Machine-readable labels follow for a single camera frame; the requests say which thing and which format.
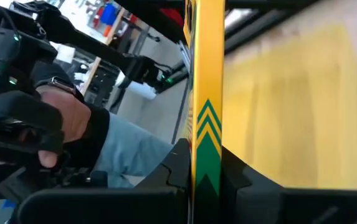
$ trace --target hand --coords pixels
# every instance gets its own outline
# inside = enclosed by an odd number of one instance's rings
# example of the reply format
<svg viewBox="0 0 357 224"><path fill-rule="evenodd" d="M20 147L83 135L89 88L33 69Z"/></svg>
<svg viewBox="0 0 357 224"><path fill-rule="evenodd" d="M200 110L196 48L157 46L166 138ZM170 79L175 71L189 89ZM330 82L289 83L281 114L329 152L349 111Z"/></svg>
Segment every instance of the hand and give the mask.
<svg viewBox="0 0 357 224"><path fill-rule="evenodd" d="M53 86L40 86L36 89L44 103L57 108L62 114L62 131L65 134L64 142L80 139L91 117L90 109L81 103L74 95ZM49 151L39 151L39 159L44 167L56 165L57 155Z"/></svg>

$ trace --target light blue jeans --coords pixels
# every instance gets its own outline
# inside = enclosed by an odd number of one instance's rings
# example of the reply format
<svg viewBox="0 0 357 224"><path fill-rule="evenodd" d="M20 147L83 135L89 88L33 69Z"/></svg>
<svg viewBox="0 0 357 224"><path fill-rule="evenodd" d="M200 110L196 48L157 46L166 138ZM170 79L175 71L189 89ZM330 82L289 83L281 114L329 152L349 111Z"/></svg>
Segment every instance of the light blue jeans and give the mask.
<svg viewBox="0 0 357 224"><path fill-rule="evenodd" d="M108 173L108 186L130 188L125 175L145 177L173 148L144 129L110 113L109 130L95 170Z"/></svg>

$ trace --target yellow wall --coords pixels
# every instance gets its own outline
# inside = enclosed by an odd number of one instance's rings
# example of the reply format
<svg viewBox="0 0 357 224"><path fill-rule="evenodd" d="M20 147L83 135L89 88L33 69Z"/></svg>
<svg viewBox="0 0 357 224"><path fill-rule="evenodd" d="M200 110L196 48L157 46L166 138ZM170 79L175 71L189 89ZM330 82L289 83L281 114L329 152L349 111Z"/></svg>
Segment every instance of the yellow wall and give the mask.
<svg viewBox="0 0 357 224"><path fill-rule="evenodd" d="M331 25L226 66L223 145L288 187L357 189L357 63Z"/></svg>

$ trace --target green chevron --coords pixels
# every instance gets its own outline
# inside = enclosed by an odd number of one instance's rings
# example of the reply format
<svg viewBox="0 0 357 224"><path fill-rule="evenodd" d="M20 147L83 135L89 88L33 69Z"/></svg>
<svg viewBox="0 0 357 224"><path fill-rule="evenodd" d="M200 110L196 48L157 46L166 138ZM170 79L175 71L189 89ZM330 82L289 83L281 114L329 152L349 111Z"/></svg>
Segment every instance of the green chevron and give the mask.
<svg viewBox="0 0 357 224"><path fill-rule="evenodd" d="M203 117L203 114L206 112L207 108L210 108L210 111L211 111L211 114L213 115L214 117L214 120L216 120L216 123L217 123L217 126L218 128L221 130L221 122L220 122L220 119L218 118L217 116L217 113L216 111L214 110L213 108L213 105L211 104L210 100L207 99L201 112L199 113L199 116L198 116L198 122L200 122L200 120L202 119Z"/></svg>
<svg viewBox="0 0 357 224"><path fill-rule="evenodd" d="M198 137L202 134L202 131L203 131L204 127L206 127L207 123L210 124L210 128L211 128L211 130L213 131L213 134L214 134L214 136L216 137L217 142L218 142L218 143L221 143L220 136L218 135L217 130L216 130L216 128L214 127L213 122L211 121L211 118L210 118L209 115L207 115L206 118L204 118L204 121L203 121L202 125L200 126L200 128L199 128L199 130L198 130L198 133L197 133Z"/></svg>
<svg viewBox="0 0 357 224"><path fill-rule="evenodd" d="M208 176L214 191L219 195L221 158L209 133L206 133L196 152L195 188L198 187L203 180L203 177L206 175Z"/></svg>

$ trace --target wristwatch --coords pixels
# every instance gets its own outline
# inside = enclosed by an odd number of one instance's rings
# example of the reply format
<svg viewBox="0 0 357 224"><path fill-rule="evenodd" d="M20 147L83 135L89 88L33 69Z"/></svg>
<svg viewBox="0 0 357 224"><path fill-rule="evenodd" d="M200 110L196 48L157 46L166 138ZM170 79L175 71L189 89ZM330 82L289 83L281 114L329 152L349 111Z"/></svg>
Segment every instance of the wristwatch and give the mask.
<svg viewBox="0 0 357 224"><path fill-rule="evenodd" d="M43 85L54 86L60 88L63 91L66 91L67 93L71 93L73 95L76 94L76 88L74 84L60 77L52 77L46 80L41 80L36 83L35 88Z"/></svg>

